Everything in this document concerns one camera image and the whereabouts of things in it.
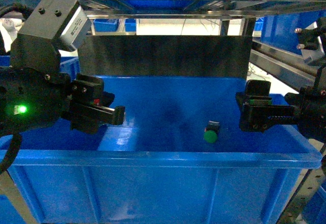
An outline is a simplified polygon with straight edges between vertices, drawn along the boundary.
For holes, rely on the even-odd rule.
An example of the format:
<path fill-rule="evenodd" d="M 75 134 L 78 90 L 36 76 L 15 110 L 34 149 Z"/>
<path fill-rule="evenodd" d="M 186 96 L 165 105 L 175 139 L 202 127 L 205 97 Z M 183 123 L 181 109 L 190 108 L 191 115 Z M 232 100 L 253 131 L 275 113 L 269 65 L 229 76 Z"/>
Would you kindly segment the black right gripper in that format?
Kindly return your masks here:
<path fill-rule="evenodd" d="M 304 137 L 324 143 L 325 90 L 302 87 L 298 94 L 285 95 L 289 105 L 274 105 L 270 86 L 266 80 L 249 80 L 244 91 L 236 93 L 239 128 L 244 132 L 265 132 L 275 125 L 297 124 Z"/>

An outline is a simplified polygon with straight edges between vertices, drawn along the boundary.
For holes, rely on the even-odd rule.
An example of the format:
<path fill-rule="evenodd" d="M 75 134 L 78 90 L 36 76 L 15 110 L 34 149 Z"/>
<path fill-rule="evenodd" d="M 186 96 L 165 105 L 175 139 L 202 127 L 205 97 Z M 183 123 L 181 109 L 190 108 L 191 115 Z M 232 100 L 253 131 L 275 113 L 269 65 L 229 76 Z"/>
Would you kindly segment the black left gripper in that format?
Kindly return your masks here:
<path fill-rule="evenodd" d="M 2 134 L 47 127 L 60 115 L 70 121 L 70 129 L 87 134 L 96 134 L 104 124 L 123 124 L 125 107 L 110 108 L 115 95 L 104 91 L 102 78 L 78 73 L 70 83 L 70 76 L 60 72 L 60 63 L 61 54 L 51 40 L 17 36 L 10 66 L 1 67 Z"/>

